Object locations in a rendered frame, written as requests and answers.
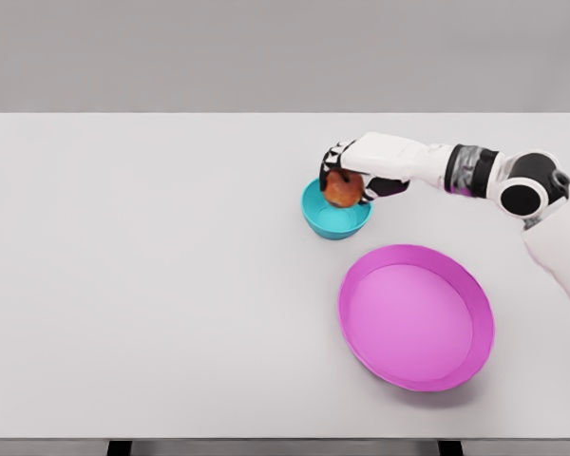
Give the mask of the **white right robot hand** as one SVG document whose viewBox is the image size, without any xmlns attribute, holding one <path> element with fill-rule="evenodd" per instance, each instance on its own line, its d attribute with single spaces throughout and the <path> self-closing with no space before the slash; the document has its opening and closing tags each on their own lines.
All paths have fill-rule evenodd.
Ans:
<svg viewBox="0 0 570 456">
<path fill-rule="evenodd" d="M 329 175 L 357 174 L 362 190 L 358 204 L 405 192 L 412 177 L 410 169 L 417 152 L 426 146 L 420 142 L 381 133 L 367 133 L 349 142 L 339 142 L 323 156 L 319 171 L 319 188 L 329 202 Z"/>
</svg>

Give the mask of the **red apple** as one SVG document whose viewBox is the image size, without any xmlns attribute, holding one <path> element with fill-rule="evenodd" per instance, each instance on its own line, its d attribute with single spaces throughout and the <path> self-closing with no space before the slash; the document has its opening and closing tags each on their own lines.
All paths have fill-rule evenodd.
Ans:
<svg viewBox="0 0 570 456">
<path fill-rule="evenodd" d="M 360 202 L 364 187 L 360 174 L 344 169 L 334 169 L 327 174 L 323 195 L 330 205 L 346 209 Z"/>
</svg>

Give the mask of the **blue bowl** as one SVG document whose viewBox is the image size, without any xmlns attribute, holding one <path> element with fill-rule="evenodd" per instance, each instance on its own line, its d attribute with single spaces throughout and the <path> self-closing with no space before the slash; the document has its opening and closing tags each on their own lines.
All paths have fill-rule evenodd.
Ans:
<svg viewBox="0 0 570 456">
<path fill-rule="evenodd" d="M 370 220 L 373 207 L 357 204 L 338 209 L 328 204 L 319 188 L 319 179 L 310 181 L 300 198 L 301 212 L 311 229 L 328 240 L 349 238 Z"/>
</svg>

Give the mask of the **pink plate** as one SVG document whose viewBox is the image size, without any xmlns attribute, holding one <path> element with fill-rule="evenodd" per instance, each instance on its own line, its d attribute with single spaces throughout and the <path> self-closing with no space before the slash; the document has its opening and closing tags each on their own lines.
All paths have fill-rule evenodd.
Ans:
<svg viewBox="0 0 570 456">
<path fill-rule="evenodd" d="M 495 322 L 477 279 L 428 247 L 372 250 L 345 273 L 337 298 L 341 332 L 359 362 L 404 390 L 452 390 L 490 357 Z"/>
</svg>

